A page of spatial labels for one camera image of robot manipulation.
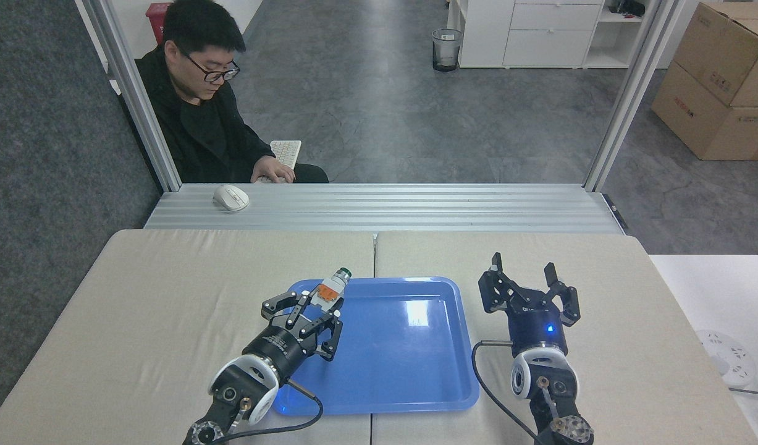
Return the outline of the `person's left hand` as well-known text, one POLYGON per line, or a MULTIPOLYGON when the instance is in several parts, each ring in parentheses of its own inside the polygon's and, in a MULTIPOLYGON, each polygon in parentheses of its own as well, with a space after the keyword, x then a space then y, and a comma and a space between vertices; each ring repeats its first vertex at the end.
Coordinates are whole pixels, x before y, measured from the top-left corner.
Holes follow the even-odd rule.
POLYGON ((274 156, 262 156, 256 161, 251 175, 251 183, 257 183, 261 177, 265 177, 273 183, 281 183, 282 178, 287 183, 294 183, 296 174, 286 164, 280 163, 274 156))

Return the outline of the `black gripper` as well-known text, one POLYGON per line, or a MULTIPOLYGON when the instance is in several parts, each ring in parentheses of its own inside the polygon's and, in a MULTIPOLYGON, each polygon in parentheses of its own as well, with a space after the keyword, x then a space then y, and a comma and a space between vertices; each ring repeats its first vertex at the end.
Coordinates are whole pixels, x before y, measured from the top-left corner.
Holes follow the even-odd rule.
POLYGON ((331 362, 343 328, 341 311, 329 310, 311 321, 303 315, 310 300, 306 290, 286 291, 264 301, 262 316, 269 321, 268 327, 244 347, 243 355, 268 358, 279 378, 290 378, 305 358, 313 355, 331 362), (299 330, 300 339, 296 336, 299 330))
POLYGON ((523 307, 528 306, 528 298, 523 288, 503 273, 500 252, 494 253, 491 266, 478 281, 486 313, 507 311, 513 355, 535 347, 556 347, 568 354, 563 324, 572 327, 580 319, 578 291, 559 280, 553 262, 545 265, 544 276, 548 291, 533 304, 536 310, 523 311, 523 307), (554 304, 555 297, 562 302, 561 310, 554 304))

